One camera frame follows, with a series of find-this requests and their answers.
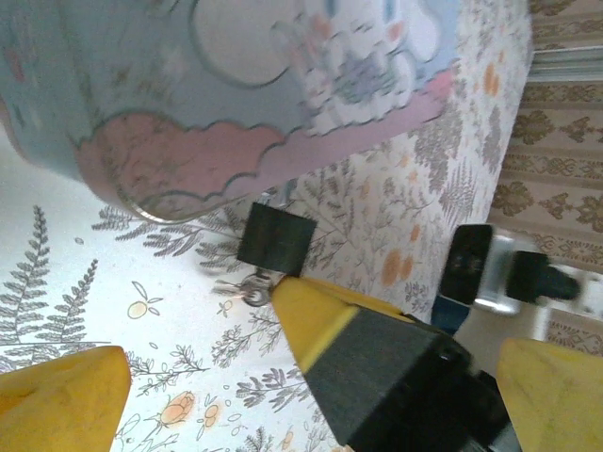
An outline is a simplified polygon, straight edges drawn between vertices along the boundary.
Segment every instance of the fern leaf print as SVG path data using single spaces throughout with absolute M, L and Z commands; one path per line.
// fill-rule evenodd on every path
M 477 181 L 475 175 L 465 160 L 454 171 L 452 178 L 442 190 L 439 198 L 448 224 L 462 223 L 471 216 L 476 191 Z
M 4 282 L 8 291 L 0 295 L 0 345 L 21 344 L 23 336 L 40 329 L 35 325 L 44 319 L 39 310 L 48 306 L 38 300 L 46 295 L 40 287 L 46 285 L 43 277 L 50 271 L 47 242 L 46 218 L 43 211 L 34 206 L 34 231 L 28 242 L 30 250 L 24 253 L 25 259 L 17 264 L 17 269 L 10 272 L 13 281 Z
M 49 321 L 41 326 L 44 331 L 36 334 L 37 338 L 60 343 L 60 349 L 63 351 L 82 349 L 77 344 L 86 336 L 84 319 L 81 315 L 86 312 L 83 306 L 88 302 L 88 294 L 97 267 L 98 260 L 94 259 L 82 279 L 77 282 L 77 285 L 72 286 L 71 294 L 63 295 L 64 303 L 55 306 L 57 314 L 46 317 Z
M 238 447 L 236 452 L 270 452 L 274 437 L 268 435 L 263 427 L 255 431 L 255 436 L 248 435 L 245 439 L 245 445 Z
M 154 250 L 154 257 L 179 257 L 194 250 L 203 258 L 199 263 L 203 269 L 234 273 L 241 267 L 235 256 L 248 211 L 248 202 L 239 201 L 190 223 L 161 227 L 105 207 L 92 230 L 120 233 L 114 237 L 117 242 L 143 237 L 142 246 Z

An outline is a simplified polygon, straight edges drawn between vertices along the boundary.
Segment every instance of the cartoon illustration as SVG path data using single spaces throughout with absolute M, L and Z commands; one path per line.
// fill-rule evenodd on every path
M 309 136 L 378 121 L 407 106 L 417 88 L 416 63 L 431 60 L 440 43 L 439 23 L 424 0 L 289 0 L 258 8 L 236 0 L 205 3 L 212 2 L 200 2 L 193 13 L 202 58 L 250 87 L 272 83 L 288 68 L 301 88 Z
M 138 301 L 134 301 L 130 305 L 130 307 L 128 308 L 128 317 L 130 317 L 133 320 L 137 320 L 137 319 L 143 317 L 145 314 L 147 314 L 147 312 L 149 312 L 153 315 L 159 315 L 159 311 L 152 306 L 150 307 L 149 304 L 157 303 L 158 301 L 161 301 L 162 299 L 158 299 L 158 298 L 149 299 L 149 297 L 147 295 L 147 291 L 144 289 L 144 287 L 142 286 L 142 284 L 140 282 L 132 281 L 132 285 L 134 285 L 134 288 L 140 294 L 142 299 L 140 299 Z
M 209 69 L 228 81 L 261 87 L 276 80 L 287 66 L 271 51 L 270 30 L 277 22 L 293 23 L 295 0 L 199 1 L 192 13 L 193 33 Z
M 326 135 L 340 127 L 342 121 L 334 107 L 334 82 L 310 30 L 277 23 L 272 28 L 272 39 L 303 89 L 305 101 L 300 103 L 300 112 L 308 135 Z
M 304 0 L 303 6 L 310 33 L 323 40 L 345 124 L 381 120 L 409 103 L 416 61 L 432 59 L 439 46 L 438 23 L 423 0 Z

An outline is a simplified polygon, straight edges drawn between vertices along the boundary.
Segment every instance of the wall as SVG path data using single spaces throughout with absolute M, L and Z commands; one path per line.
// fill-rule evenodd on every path
M 601 0 L 531 0 L 536 50 L 601 45 Z
M 603 1 L 532 0 L 537 49 L 603 45 Z M 527 84 L 489 220 L 603 273 L 603 83 Z

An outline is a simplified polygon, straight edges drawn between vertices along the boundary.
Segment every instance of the floral tablecloth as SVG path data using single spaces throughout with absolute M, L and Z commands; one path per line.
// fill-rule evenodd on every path
M 455 90 L 413 133 L 301 177 L 307 273 L 426 318 L 454 227 L 486 220 L 531 59 L 527 2 L 462 2 Z M 117 344 L 132 390 L 114 451 L 318 452 L 334 441 L 270 307 L 216 293 L 251 199 L 145 223 L 27 166 L 3 138 L 0 372 Z

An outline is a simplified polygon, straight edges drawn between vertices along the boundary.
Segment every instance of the patterned wallpaper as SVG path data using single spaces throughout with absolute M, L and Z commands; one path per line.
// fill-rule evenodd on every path
M 589 316 L 555 311 L 546 340 L 558 346 L 603 357 L 603 322 Z
M 571 49 L 603 42 L 603 1 L 530 0 L 536 50 Z
M 603 272 L 603 83 L 528 84 L 490 220 Z

